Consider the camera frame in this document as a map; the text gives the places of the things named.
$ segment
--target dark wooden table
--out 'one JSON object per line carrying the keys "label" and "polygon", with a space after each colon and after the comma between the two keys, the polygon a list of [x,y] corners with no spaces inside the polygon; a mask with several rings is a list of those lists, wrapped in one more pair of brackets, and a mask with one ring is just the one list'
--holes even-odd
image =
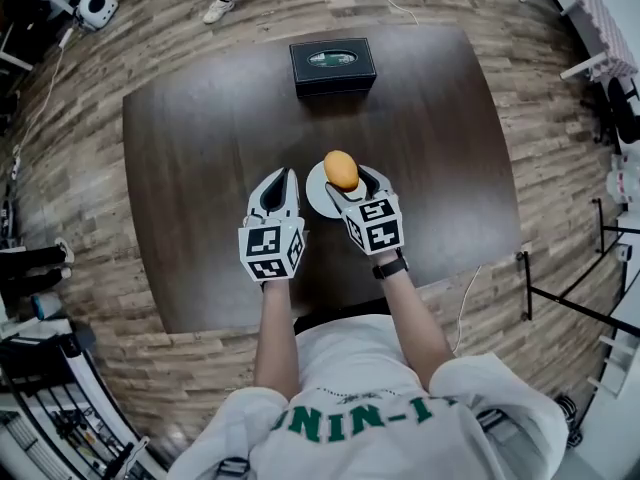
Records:
{"label": "dark wooden table", "polygon": [[[368,38],[371,91],[298,100],[289,44],[343,37]],[[391,180],[417,286],[520,247],[500,122],[455,27],[355,28],[228,50],[127,96],[124,146],[140,251],[170,333],[259,321],[261,292],[238,259],[237,228],[250,192],[281,166],[298,174],[310,231],[294,308],[382,296],[343,223],[306,200],[309,170],[332,149]]]}

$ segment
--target t-shirt sleeve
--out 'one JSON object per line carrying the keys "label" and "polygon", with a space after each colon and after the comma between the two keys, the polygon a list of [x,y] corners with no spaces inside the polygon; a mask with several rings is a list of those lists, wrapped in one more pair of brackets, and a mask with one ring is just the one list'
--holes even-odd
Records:
{"label": "t-shirt sleeve", "polygon": [[251,449],[267,438],[287,405],[287,399],[272,389],[234,391],[198,439],[171,466],[167,479],[211,479],[222,460],[248,459]]}
{"label": "t-shirt sleeve", "polygon": [[562,410],[495,354],[444,363],[433,374],[429,393],[453,398],[475,416],[491,409],[507,416],[506,432],[496,428],[487,435],[507,477],[547,479],[560,466],[568,435]]}

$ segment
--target forearm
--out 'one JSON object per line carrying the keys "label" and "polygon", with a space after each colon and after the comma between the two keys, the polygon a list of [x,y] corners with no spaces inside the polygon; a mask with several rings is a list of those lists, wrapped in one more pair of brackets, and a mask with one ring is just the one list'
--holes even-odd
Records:
{"label": "forearm", "polygon": [[[396,258],[395,252],[374,258],[378,264]],[[420,383],[429,388],[438,367],[453,359],[449,343],[431,311],[424,305],[409,274],[402,270],[381,281],[402,352]]]}
{"label": "forearm", "polygon": [[287,280],[269,281],[264,287],[253,384],[278,391],[287,400],[300,391]]}

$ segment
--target rack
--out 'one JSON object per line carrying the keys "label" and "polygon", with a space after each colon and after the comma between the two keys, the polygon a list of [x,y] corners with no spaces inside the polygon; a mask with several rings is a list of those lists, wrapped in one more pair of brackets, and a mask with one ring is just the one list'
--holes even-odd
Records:
{"label": "rack", "polygon": [[[582,281],[586,279],[586,277],[591,272],[593,272],[593,270],[600,264],[600,262],[607,256],[607,254],[609,254],[609,252],[613,250],[613,248],[620,241],[620,238],[622,237],[623,233],[632,233],[636,235],[640,234],[640,230],[638,229],[625,228],[625,227],[619,227],[614,225],[605,225],[603,214],[602,214],[602,200],[599,198],[592,199],[591,203],[596,205],[598,208],[598,227],[599,227],[600,245],[596,249],[596,253],[599,254],[599,257],[591,264],[591,266],[589,266],[589,268],[578,279],[576,279],[570,286],[565,288],[562,291],[562,293],[560,293],[560,295],[554,295],[552,293],[549,293],[547,291],[541,290],[540,288],[533,286],[531,281],[531,268],[529,265],[529,253],[524,251],[524,252],[519,252],[516,255],[516,259],[524,263],[525,274],[527,278],[527,312],[522,315],[522,319],[533,320],[533,300],[532,299],[533,299],[533,294],[536,294],[546,299],[552,300],[553,302],[556,302],[569,309],[578,311],[583,315],[594,318],[595,320],[604,322],[605,324],[610,325],[616,329],[627,332],[632,336],[635,336],[636,338],[640,338],[640,328],[636,327],[635,325],[631,325],[627,322],[624,322],[622,320],[618,320],[617,318],[613,318],[609,316],[611,312],[609,314],[603,315],[585,306],[576,304],[575,302],[571,302],[566,298]],[[616,233],[615,239],[606,249],[605,249],[605,239],[604,239],[605,231],[611,231]]]}
{"label": "rack", "polygon": [[[27,455],[36,446],[48,450],[47,467],[42,453],[41,460],[32,461],[50,480],[164,478],[166,472],[145,450],[148,438],[140,439],[123,424],[124,416],[110,400],[85,350],[92,342],[87,335],[93,338],[85,331],[46,338],[12,336],[0,343],[3,384],[15,401],[15,410],[0,412],[0,418]],[[87,370],[95,375],[93,382],[87,382]],[[96,389],[102,390],[100,396]],[[0,410],[11,408],[6,407],[7,397],[0,395]],[[32,431],[21,432],[18,421],[22,427],[28,422]],[[60,470],[68,473],[61,476]]]}

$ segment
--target floor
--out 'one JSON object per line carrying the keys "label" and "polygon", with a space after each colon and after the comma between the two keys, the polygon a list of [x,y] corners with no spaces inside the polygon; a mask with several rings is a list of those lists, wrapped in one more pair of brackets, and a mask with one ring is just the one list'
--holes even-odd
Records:
{"label": "floor", "polygon": [[[119,0],[103,31],[70,41],[42,120],[23,151],[19,206],[30,247],[64,236],[76,253],[59,285],[68,313],[97,336],[100,372],[125,414],[170,463],[227,394],[251,381],[255,329],[167,335],[140,260],[127,196],[122,97],[159,74],[234,44],[412,18],[385,0],[237,0],[216,26],[200,21],[212,0]],[[595,214],[619,209],[606,195],[609,152],[592,142],[595,120],[579,100],[585,85],[558,74],[579,59],[551,0],[395,0],[422,24],[457,24],[480,59],[500,116],[517,188],[523,248],[537,284],[559,291],[594,257]],[[52,50],[22,87],[24,108],[2,144],[12,145],[46,95]],[[450,341],[473,272],[421,289]],[[494,351],[534,387],[568,392],[583,410],[587,375],[598,375],[597,337],[609,330],[536,298],[522,322],[524,274],[513,256],[485,266],[467,299],[463,354]],[[619,297],[621,268],[605,261],[572,299],[605,312]]]}

